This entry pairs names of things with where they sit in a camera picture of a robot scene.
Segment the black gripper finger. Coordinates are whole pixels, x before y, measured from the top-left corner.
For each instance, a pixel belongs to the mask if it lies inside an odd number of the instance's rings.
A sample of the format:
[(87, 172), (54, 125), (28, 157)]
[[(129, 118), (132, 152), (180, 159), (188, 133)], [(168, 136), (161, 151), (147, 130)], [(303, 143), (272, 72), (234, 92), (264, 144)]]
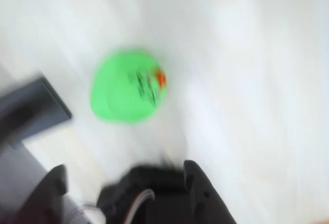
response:
[(15, 215), (15, 223), (62, 223), (63, 196), (67, 193), (66, 167), (49, 171)]
[(184, 161), (185, 189), (196, 223), (236, 223), (211, 181), (192, 160)]

